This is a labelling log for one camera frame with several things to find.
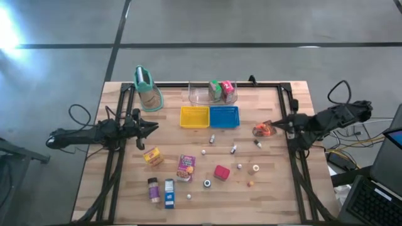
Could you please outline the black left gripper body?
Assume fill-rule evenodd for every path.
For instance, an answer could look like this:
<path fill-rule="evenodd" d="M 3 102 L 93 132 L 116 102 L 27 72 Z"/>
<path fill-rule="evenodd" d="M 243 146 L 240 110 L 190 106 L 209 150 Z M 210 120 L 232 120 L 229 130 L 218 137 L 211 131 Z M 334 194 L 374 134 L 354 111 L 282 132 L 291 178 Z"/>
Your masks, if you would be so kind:
<path fill-rule="evenodd" d="M 143 137 L 143 128 L 141 111 L 139 109 L 133 109 L 131 117 L 122 126 L 121 139 L 136 137 L 136 147 L 140 150 L 144 150 L 143 139 L 146 139 L 146 137 Z"/>

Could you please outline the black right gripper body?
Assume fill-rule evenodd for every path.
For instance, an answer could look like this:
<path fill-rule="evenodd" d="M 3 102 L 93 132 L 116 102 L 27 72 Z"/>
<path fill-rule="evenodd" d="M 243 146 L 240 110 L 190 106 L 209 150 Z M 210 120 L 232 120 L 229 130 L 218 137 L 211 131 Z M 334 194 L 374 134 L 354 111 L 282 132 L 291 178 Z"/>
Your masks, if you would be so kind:
<path fill-rule="evenodd" d="M 297 99 L 291 99 L 290 102 L 290 111 L 291 113 L 288 115 L 288 129 L 286 130 L 286 137 L 288 139 L 296 139 L 301 136 L 302 133 L 302 115 L 298 113 L 299 110 L 299 101 Z"/>

